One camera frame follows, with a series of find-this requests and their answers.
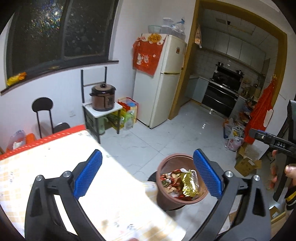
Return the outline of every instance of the window sill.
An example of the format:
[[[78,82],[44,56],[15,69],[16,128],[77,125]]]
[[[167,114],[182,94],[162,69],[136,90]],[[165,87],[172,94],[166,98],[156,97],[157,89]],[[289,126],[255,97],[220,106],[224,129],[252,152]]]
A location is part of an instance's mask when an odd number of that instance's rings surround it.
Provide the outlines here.
[[[48,75],[51,75],[51,74],[55,74],[55,73],[58,73],[58,72],[62,72],[62,71],[65,71],[65,70],[71,70],[71,69],[78,69],[78,68],[83,68],[83,67],[89,67],[89,66],[97,66],[97,65],[106,65],[106,64],[117,64],[119,63],[118,60],[109,60],[107,61],[106,63],[98,63],[98,64],[89,64],[89,65],[82,65],[82,66],[79,66],[79,67],[61,67],[59,69],[53,69],[53,70],[47,70],[45,72],[43,72],[42,74],[39,74],[38,76],[30,76],[29,78],[26,78],[24,79],[23,81],[20,81],[14,85],[11,85],[11,86],[8,86],[7,88],[3,89],[2,91],[0,91],[0,94],[1,96],[6,94],[7,92],[9,92],[10,90],[13,90],[21,85],[24,85],[30,81],[33,81],[33,80],[36,80],[38,78],[41,78],[41,77],[44,77],[44,76],[48,76]]]

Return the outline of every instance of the hand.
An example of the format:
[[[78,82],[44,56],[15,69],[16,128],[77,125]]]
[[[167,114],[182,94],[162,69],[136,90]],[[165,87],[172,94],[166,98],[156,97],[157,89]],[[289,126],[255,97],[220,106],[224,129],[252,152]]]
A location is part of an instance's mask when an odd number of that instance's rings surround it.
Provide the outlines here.
[[[277,155],[277,153],[278,153],[277,150],[273,150],[272,156],[275,157]],[[277,175],[276,175],[277,167],[273,166],[270,171],[273,176],[271,179],[270,188],[274,188],[275,183],[277,182]],[[286,166],[285,167],[285,174],[287,177],[292,179],[289,188],[296,186],[296,167],[295,166]]]

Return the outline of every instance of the wooden door frame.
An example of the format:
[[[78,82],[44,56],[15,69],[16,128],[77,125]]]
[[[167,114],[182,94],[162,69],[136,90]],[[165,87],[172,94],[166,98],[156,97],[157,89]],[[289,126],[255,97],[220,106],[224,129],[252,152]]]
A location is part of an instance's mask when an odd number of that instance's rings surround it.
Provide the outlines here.
[[[241,7],[217,1],[217,0],[196,0],[195,2],[195,9],[194,15],[192,20],[192,26],[190,31],[190,36],[188,40],[188,45],[184,57],[184,66],[180,74],[177,90],[175,93],[174,101],[172,104],[172,108],[170,111],[169,119],[173,119],[175,116],[178,115],[178,112],[181,107],[181,100],[182,96],[185,94],[189,76],[190,76],[190,69],[188,65],[190,61],[192,61],[193,56],[191,55],[192,46],[194,45],[195,34],[198,27],[198,12],[199,8],[203,7],[205,9],[215,10],[218,12],[223,12],[238,18],[241,18],[247,22],[250,22],[259,28],[265,30],[266,32],[273,35],[275,38],[278,39],[278,55],[276,59],[276,67],[275,67],[275,75],[277,76],[276,86],[274,89],[273,98],[271,101],[272,106],[274,106],[277,97],[279,95],[279,91],[281,89],[281,84],[283,82],[285,68],[286,68],[286,61],[287,61],[287,34],[280,30],[278,27],[267,21],[266,19],[252,13],[246,9]]]

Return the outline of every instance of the white refrigerator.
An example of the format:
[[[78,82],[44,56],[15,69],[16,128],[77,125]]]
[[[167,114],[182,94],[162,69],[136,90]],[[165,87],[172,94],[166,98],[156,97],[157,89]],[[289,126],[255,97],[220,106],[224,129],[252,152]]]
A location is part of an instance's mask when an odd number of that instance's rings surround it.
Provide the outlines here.
[[[187,44],[168,35],[153,76],[136,71],[133,99],[139,103],[138,120],[150,128],[165,122],[170,114]]]

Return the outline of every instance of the tablecloth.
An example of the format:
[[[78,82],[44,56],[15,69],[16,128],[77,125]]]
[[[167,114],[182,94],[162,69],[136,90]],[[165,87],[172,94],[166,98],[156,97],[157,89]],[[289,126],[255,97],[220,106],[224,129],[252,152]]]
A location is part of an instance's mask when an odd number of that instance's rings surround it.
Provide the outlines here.
[[[41,174],[54,178],[64,171],[72,171],[95,149],[103,154],[102,166],[79,202],[103,237],[107,241],[124,241],[131,236],[140,241],[182,240],[185,230],[148,197],[155,200],[156,186],[136,180],[84,126],[67,129],[0,156],[0,204],[16,229],[24,236],[26,206],[35,177]],[[56,202],[67,230],[75,233],[59,196]]]

